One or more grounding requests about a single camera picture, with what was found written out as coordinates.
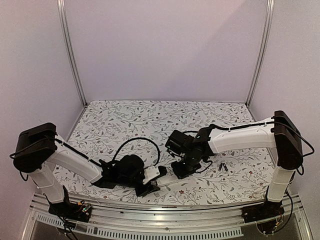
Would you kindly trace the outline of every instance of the white backdrop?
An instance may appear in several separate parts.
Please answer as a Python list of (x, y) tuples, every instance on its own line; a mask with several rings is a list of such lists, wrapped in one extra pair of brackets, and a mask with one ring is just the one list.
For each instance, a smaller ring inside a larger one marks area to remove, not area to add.
[(66, 137), (82, 109), (56, 1), (0, 1), (0, 239), (20, 239), (36, 189), (9, 154), (19, 133), (52, 122)]
[(320, 2), (276, 1), (251, 110), (257, 120), (284, 110), (315, 148), (294, 179), (314, 239), (320, 239)]
[(244, 102), (266, 0), (65, 1), (87, 100)]

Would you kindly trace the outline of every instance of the metal corner post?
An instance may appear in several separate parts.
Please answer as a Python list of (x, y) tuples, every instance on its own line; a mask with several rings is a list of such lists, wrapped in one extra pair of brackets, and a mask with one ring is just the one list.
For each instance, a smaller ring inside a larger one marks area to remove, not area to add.
[(254, 73), (253, 73), (253, 78), (252, 82), (250, 85), (250, 90), (248, 93), (248, 96), (246, 98), (245, 104), (250, 108), (250, 105), (252, 103), (252, 100), (254, 98), (255, 90), (257, 87), (259, 75), (261, 72), (262, 64), (264, 61), (266, 49), (267, 49), (267, 43), (269, 39), (269, 33), (271, 29), (271, 22), (272, 22), (272, 17), (274, 13), (274, 5), (275, 1), (274, 0), (267, 0), (267, 7), (266, 7), (266, 14), (265, 14), (265, 21), (264, 21), (264, 27), (263, 27), (263, 32), (262, 32), (262, 39), (261, 39), (261, 45), (260, 45), (260, 50), (258, 54), (258, 58), (256, 61)]
[(60, 16), (61, 29), (62, 29), (62, 34), (63, 34), (63, 38), (64, 38), (65, 48), (66, 48), (66, 52), (68, 55), (74, 83), (75, 83), (76, 90), (78, 92), (81, 104), (85, 107), (88, 103), (87, 103), (87, 100), (85, 97), (84, 89), (83, 89), (81, 81), (80, 81), (79, 72), (78, 72), (77, 65), (76, 65), (76, 59), (75, 59), (74, 51), (72, 48), (72, 43), (71, 43), (70, 33), (69, 33), (69, 28), (68, 28), (68, 22), (67, 22), (65, 1), (64, 0), (57, 0), (57, 5), (58, 5), (58, 12), (59, 12), (59, 16)]

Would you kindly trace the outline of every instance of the floral tablecloth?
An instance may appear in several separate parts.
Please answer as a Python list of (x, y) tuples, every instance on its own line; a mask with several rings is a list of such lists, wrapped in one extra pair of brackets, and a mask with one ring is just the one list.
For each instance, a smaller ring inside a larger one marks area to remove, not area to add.
[[(173, 130), (188, 131), (211, 123), (233, 126), (252, 122), (242, 103), (181, 101), (92, 101), (76, 126), (69, 144), (94, 160), (110, 161), (119, 146), (134, 137), (150, 138), (159, 145), (159, 165), (169, 167), (176, 161), (165, 148)], [(141, 156), (146, 166), (157, 159), (155, 147), (144, 140), (128, 143), (117, 159), (127, 154)], [(265, 148), (248, 148), (224, 152), (210, 158), (208, 170), (179, 183), (162, 187), (145, 197), (137, 197), (131, 188), (116, 186), (101, 189), (81, 176), (56, 166), (53, 173), (71, 193), (94, 198), (160, 205), (217, 205), (261, 200), (267, 190), (274, 165)], [(224, 162), (228, 172), (218, 171)], [(207, 164), (201, 163), (204, 169)]]

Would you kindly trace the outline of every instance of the white wall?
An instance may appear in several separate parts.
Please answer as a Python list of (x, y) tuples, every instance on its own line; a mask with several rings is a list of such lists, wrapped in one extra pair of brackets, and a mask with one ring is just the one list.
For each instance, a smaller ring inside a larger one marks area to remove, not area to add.
[(315, 147), (296, 176), (314, 239), (320, 239), (320, 1), (275, 1), (267, 51), (251, 110), (256, 119), (284, 110)]
[(66, 1), (88, 101), (245, 102), (267, 0)]
[(56, 1), (0, 1), (0, 239), (17, 240), (35, 185), (8, 157), (46, 122), (64, 137), (81, 111)]

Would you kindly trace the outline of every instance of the floral pattern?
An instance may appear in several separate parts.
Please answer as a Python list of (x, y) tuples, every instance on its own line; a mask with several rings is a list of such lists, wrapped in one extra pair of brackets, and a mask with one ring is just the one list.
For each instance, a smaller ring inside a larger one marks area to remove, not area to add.
[[(94, 160), (110, 161), (118, 147), (134, 137), (145, 137), (161, 150), (159, 165), (168, 167), (175, 158), (166, 152), (165, 143), (173, 130), (191, 131), (215, 123), (233, 126), (252, 122), (244, 104), (222, 102), (181, 101), (93, 101), (76, 126), (69, 144)], [(146, 166), (157, 160), (157, 150), (147, 141), (128, 143), (117, 159), (135, 154)], [(265, 148), (248, 148), (224, 152), (210, 158), (206, 171), (194, 174), (179, 183), (162, 187), (145, 197), (137, 197), (134, 189), (116, 186), (102, 189), (91, 185), (81, 176), (56, 166), (55, 177), (71, 193), (93, 198), (160, 204), (160, 205), (218, 205), (261, 200), (271, 181), (274, 165)], [(218, 171), (220, 163), (228, 171)], [(201, 163), (204, 169), (208, 163)]]

